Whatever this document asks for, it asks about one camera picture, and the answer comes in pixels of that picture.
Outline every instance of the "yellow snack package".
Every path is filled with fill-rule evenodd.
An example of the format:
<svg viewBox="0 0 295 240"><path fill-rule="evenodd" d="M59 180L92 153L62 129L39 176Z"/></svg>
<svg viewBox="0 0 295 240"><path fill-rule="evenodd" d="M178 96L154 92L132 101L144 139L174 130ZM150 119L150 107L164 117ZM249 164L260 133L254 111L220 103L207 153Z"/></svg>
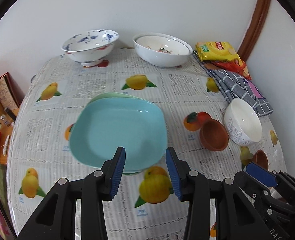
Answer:
<svg viewBox="0 0 295 240"><path fill-rule="evenodd" d="M240 64L243 65L239 55L235 52L232 45L226 41L208 41L198 42L196 50L201 61L204 60L228 60L232 61L238 59Z"/></svg>

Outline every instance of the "yellow fruit print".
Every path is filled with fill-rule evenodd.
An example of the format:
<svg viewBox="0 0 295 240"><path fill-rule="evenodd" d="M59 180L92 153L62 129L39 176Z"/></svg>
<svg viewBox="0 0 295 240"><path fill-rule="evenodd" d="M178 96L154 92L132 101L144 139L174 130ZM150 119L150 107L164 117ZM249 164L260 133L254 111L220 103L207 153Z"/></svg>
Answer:
<svg viewBox="0 0 295 240"><path fill-rule="evenodd" d="M277 145L279 138L275 135L275 132L272 130L270 131L270 136L271 136L271 141L274 147L275 145Z"/></svg>
<svg viewBox="0 0 295 240"><path fill-rule="evenodd" d="M242 163L242 170L246 165L248 165L253 158L253 154L250 152L249 147L247 146L240 146L241 154L240 154L240 160Z"/></svg>
<svg viewBox="0 0 295 240"><path fill-rule="evenodd" d="M206 89L207 89L207 92L210 92L210 91L214 93L219 92L218 86L216 85L214 79L211 77L207 78Z"/></svg>
<svg viewBox="0 0 295 240"><path fill-rule="evenodd" d="M24 194L28 198L34 198L36 195L45 197L44 191L39 185L39 175L36 169L28 168L25 177L22 179L21 188L18 192L19 195Z"/></svg>
<svg viewBox="0 0 295 240"><path fill-rule="evenodd" d="M144 180L141 182L135 207L144 203L157 204L166 200L173 194L172 184L167 172L159 166L153 166L144 173Z"/></svg>
<svg viewBox="0 0 295 240"><path fill-rule="evenodd" d="M50 85L48 85L42 92L40 98L37 100L38 101L45 101L45 100L49 100L52 97L55 96L61 96L62 94L60 92L58 92L57 90L58 84L56 82L51 83Z"/></svg>
<svg viewBox="0 0 295 240"><path fill-rule="evenodd" d="M153 84L150 80L147 79L146 75L134 75L130 76L125 80L125 85L122 87L122 90L131 88L133 90L142 90L145 87L154 87L157 86Z"/></svg>

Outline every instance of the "bowl rim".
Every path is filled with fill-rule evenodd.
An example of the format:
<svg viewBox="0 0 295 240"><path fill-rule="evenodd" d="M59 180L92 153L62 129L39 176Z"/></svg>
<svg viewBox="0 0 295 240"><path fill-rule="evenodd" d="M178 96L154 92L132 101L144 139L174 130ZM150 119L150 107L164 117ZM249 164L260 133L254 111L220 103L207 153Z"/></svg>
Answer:
<svg viewBox="0 0 295 240"><path fill-rule="evenodd" d="M155 103L152 103L151 101L148 101L148 100L146 100L146 99L143 99L143 98L138 98L138 97L131 97L131 98L128 98L128 97L119 97L119 98L114 98L114 97L111 97L111 98L100 98L100 99L98 99L98 100L95 100L95 101L90 101L84 108L83 108L83 110L81 111L81 113L79 114L79 116L77 117L77 120L76 120L76 122L74 123L74 125L73 125L73 129L75 128L75 125L76 125L76 123L77 122L80 122L79 120L81 119L81 115L83 114L83 112L84 112L84 110L87 108L87 107L89 107L89 105L91 105L91 104L99 104L99 103L101 103L102 101L110 101L110 100L118 100L118 101L128 101L128 100L137 100L137 101L144 101L146 104L149 104L149 105L153 105L153 107L155 108L155 109L157 109L157 111L159 111L160 113L161 113L161 116L162 116L162 120L164 121L164 128L165 128L165 133L166 133L166 136L165 136L165 149L164 149L164 152L162 153L162 154L160 154L160 156L158 157L158 158L156 158L156 159L158 159L157 161L154 161L154 163L153 164L151 164L151 166L149 166L149 167L152 167L153 165L156 165L161 159L162 159L162 157L165 155L165 151L166 151L166 149L167 149L167 145L168 145L168 130L167 130L167 128L166 128L166 120L165 120L165 116L164 116L164 113L163 113L163 111L162 111L162 109L158 106L158 105L156 105ZM70 134L70 139L68 140L68 145L69 145L69 148L70 148L70 153L71 153L71 155L74 157L74 158L76 158L80 163L82 163L82 164L84 164L84 165L86 165L86 166L88 166L88 167L92 167L92 168L95 168L95 169L101 169L102 167L94 167L94 166L92 166L92 165L90 165L90 164L87 164L87 163L84 163L83 161L81 161L81 160L79 160L76 156L75 156L75 152L73 153L72 152L72 148L73 147L71 147L71 141L73 141L73 140L71 140L71 136L72 136L72 133L73 133L73 129L72 129L72 131L71 131L71 134ZM146 168L143 168L143 169L140 169L140 170L127 170L127 171L123 171L123 173L140 173L140 172L142 172L142 171L144 171L144 170L146 170L146 169L148 169L149 167L146 167Z"/></svg>
<svg viewBox="0 0 295 240"><path fill-rule="evenodd" d="M256 114L256 112L254 111L254 109L246 102L246 101L244 101L243 99L241 99L241 98L234 98L232 101L231 101L231 103L230 103L230 105L231 105L231 111L232 111L232 113L234 113L234 111L233 111L233 101L234 102L237 102L237 101L239 101L239 102L241 102L241 101L243 101L242 102L242 104L248 109L248 110L250 110L252 113L254 113L255 114L255 116L256 116L256 120L258 120L259 122L259 124L260 124L260 128L261 128L261 137L260 137L260 139L259 140L253 140L253 138L251 138L246 132L244 132L244 130L242 129L242 127L241 127L241 125L240 125L240 123L238 122L238 119L237 118L234 118L235 119L235 121L236 121L236 123L238 124L238 126L239 126L239 128L242 130L242 132L252 141L252 142L259 142L259 141L261 141L261 139L262 139L262 133L263 133L263 130L262 130L262 124L261 124L261 122L260 122L260 119L259 119L259 117L258 117L258 115Z"/></svg>
<svg viewBox="0 0 295 240"><path fill-rule="evenodd" d="M98 31L98 30L101 30L101 31L107 31L107 32L113 32L113 33L117 33L116 31L113 31L113 30L106 30L106 29L95 29L95 30L89 30L89 31L85 31L85 32L82 32L81 35L84 35L88 32L95 32L95 31ZM104 45L101 45L101 46L97 46L97 47L93 47L93 48L89 48L89 49L79 49L79 50L66 50L66 49L63 49L63 45L70 39L68 38L66 41L63 42L63 44L61 45L61 50L65 51L65 52L81 52L81 51L88 51L88 50L91 50L91 49L99 49L101 47L104 47L104 46L107 46L107 45L111 45L112 43L114 43L115 41L117 41L119 39L120 35L117 33L117 36L115 37L115 39L112 41L112 42L109 42L108 44L104 44Z"/></svg>
<svg viewBox="0 0 295 240"><path fill-rule="evenodd" d="M149 49L149 48L144 47L144 46L142 46L142 45L140 45L140 44L138 44L138 43L136 42L136 40L137 40L138 38L141 38L141 37L144 37L144 36L159 36L159 37L169 38L169 39L171 39L171 40L178 41L178 42L182 43L182 44L183 44L184 46L186 46L186 47L188 48L188 50L189 50L189 53L188 53L188 54L180 54L180 55L166 54L166 55L172 55L172 56L188 56L188 55L191 55L191 54L193 53L193 49L192 49L192 47L191 47L189 44L187 44L185 41L180 40L179 38L176 38L176 37L174 37L174 36L170 36L170 35L163 34L163 33L139 33L139 34L133 36L133 38L132 38L134 44L136 44L136 45L138 45L138 46L140 46L140 47L142 47L142 48L145 48L145 49L148 49L148 50L151 50L151 51L155 51L156 53L161 53L161 54L164 55L163 52L159 52L159 51L156 51L156 50L154 50L154 49Z"/></svg>

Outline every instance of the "white wall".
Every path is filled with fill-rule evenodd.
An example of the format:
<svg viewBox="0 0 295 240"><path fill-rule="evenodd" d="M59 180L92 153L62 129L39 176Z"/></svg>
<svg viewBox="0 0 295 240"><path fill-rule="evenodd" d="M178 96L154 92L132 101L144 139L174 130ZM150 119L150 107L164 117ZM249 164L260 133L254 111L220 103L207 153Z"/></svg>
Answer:
<svg viewBox="0 0 295 240"><path fill-rule="evenodd" d="M30 78L62 54L70 36L112 29L131 46L133 35L161 32L194 47L200 40L240 45L256 0L18 0L0 21L0 75L9 71L25 93Z"/></svg>
<svg viewBox="0 0 295 240"><path fill-rule="evenodd" d="M247 61L254 83L270 101L270 119L281 142L288 173L295 176L295 23L272 0L262 33Z"/></svg>

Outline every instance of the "orange fruit print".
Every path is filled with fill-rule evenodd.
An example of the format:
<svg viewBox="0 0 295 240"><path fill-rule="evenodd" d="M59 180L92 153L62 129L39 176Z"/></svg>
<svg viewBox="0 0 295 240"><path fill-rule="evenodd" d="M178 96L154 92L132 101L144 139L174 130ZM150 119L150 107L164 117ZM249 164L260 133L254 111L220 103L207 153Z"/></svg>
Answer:
<svg viewBox="0 0 295 240"><path fill-rule="evenodd" d="M184 127L191 131L197 131L201 128L200 123L198 122L198 114L197 113L191 113L189 114L183 121Z"/></svg>
<svg viewBox="0 0 295 240"><path fill-rule="evenodd" d="M64 133L64 138L65 140L69 140L69 137L70 137L70 133L71 133L71 129L73 127L74 123L72 123L66 130L65 130L65 133Z"/></svg>
<svg viewBox="0 0 295 240"><path fill-rule="evenodd" d="M216 222L213 224L210 230L210 236L211 237L216 237Z"/></svg>
<svg viewBox="0 0 295 240"><path fill-rule="evenodd" d="M211 119L211 116L206 112L200 112L198 113L198 121L200 124L202 124L204 121Z"/></svg>

